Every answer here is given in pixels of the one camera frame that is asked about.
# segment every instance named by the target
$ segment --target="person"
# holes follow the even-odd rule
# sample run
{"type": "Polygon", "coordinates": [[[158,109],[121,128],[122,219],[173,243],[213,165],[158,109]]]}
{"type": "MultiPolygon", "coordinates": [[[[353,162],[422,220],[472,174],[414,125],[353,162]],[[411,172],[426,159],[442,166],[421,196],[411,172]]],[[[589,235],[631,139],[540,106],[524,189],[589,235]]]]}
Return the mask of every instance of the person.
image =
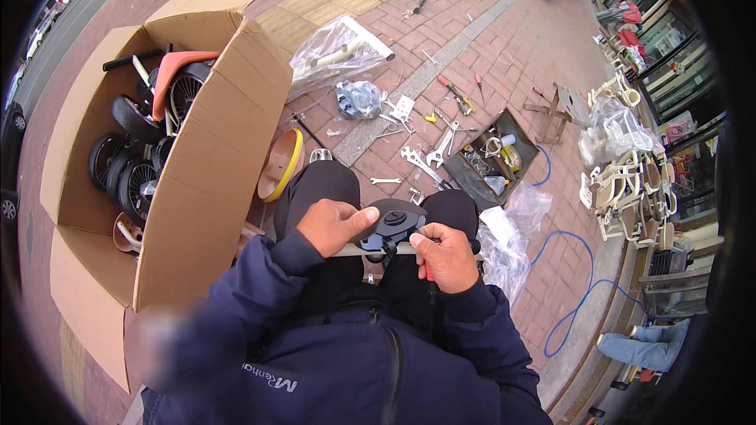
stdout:
{"type": "Polygon", "coordinates": [[[675,325],[633,326],[630,337],[619,333],[599,335],[599,351],[623,363],[667,372],[683,346],[690,319],[675,325]]]}
{"type": "Polygon", "coordinates": [[[138,372],[145,425],[551,423],[509,302],[478,273],[470,196],[426,198],[417,255],[393,256],[380,285],[362,282],[361,257],[332,257],[378,220],[359,206],[356,175],[335,161],[292,179],[278,242],[250,240],[180,327],[156,335],[161,360],[138,372]]]}

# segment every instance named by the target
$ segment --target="wooden stand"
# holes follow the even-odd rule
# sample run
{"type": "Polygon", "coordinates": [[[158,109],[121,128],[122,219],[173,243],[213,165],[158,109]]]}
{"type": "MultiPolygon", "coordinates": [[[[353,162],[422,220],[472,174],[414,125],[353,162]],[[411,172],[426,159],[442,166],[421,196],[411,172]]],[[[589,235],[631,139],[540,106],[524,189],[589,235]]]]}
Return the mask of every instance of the wooden stand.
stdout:
{"type": "Polygon", "coordinates": [[[550,145],[559,145],[562,143],[562,133],[564,133],[565,127],[567,127],[567,123],[574,122],[576,124],[584,126],[588,119],[588,111],[587,104],[585,104],[582,97],[580,97],[580,95],[577,94],[574,90],[560,86],[556,82],[553,83],[553,85],[555,87],[554,98],[551,100],[550,106],[546,107],[544,105],[525,104],[523,106],[523,109],[539,111],[546,114],[549,118],[547,121],[546,129],[543,131],[543,136],[535,137],[535,141],[539,143],[549,143],[550,145]],[[560,103],[560,93],[562,94],[562,99],[568,99],[567,102],[563,102],[564,107],[567,109],[567,112],[563,112],[557,109],[557,106],[560,103]],[[549,127],[551,126],[553,118],[560,119],[559,124],[556,126],[556,136],[547,137],[546,134],[549,131],[549,127]]]}

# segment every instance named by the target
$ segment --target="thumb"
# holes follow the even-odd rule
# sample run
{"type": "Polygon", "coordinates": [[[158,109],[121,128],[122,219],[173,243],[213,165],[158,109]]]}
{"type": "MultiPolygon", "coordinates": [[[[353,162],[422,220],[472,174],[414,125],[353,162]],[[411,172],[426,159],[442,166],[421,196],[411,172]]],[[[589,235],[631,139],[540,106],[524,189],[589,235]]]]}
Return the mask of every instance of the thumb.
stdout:
{"type": "Polygon", "coordinates": [[[439,250],[436,243],[417,232],[410,235],[410,244],[424,259],[431,262],[439,250]]]}
{"type": "Polygon", "coordinates": [[[373,225],[378,220],[378,217],[380,217],[380,211],[376,207],[368,207],[355,212],[344,222],[346,231],[349,233],[349,236],[354,236],[370,225],[373,225]]]}

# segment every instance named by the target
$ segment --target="jacket sleeve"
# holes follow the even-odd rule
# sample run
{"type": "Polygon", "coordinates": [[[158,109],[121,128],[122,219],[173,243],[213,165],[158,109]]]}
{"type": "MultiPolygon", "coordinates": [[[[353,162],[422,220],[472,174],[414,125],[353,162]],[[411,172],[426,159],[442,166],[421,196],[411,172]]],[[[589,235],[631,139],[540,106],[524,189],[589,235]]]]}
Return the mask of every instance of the jacket sleeve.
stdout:
{"type": "Polygon", "coordinates": [[[323,261],[298,230],[278,244],[253,237],[170,341],[159,392],[207,390],[236,373],[247,349],[291,312],[307,271],[323,261]]]}
{"type": "Polygon", "coordinates": [[[501,391],[501,417],[507,423],[552,423],[541,408],[538,374],[520,340],[510,303],[500,288],[482,279],[458,294],[439,293],[446,314],[444,329],[454,352],[468,359],[478,375],[495,381],[501,391]]]}

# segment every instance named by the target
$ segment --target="yellow rim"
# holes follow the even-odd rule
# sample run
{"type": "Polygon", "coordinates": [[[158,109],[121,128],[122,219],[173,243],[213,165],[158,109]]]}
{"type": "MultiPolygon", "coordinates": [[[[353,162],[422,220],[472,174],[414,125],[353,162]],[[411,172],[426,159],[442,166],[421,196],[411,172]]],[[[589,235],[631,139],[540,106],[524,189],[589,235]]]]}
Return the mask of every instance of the yellow rim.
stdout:
{"type": "Polygon", "coordinates": [[[283,174],[283,178],[278,182],[278,187],[276,187],[276,190],[274,190],[273,193],[268,197],[262,199],[262,201],[265,203],[272,202],[280,197],[281,193],[284,190],[283,188],[286,187],[286,184],[288,184],[289,179],[294,172],[296,160],[299,159],[299,152],[302,150],[302,132],[299,131],[299,128],[292,129],[296,132],[296,145],[294,145],[294,153],[292,154],[291,160],[289,161],[289,166],[286,168],[286,173],[283,174]]]}

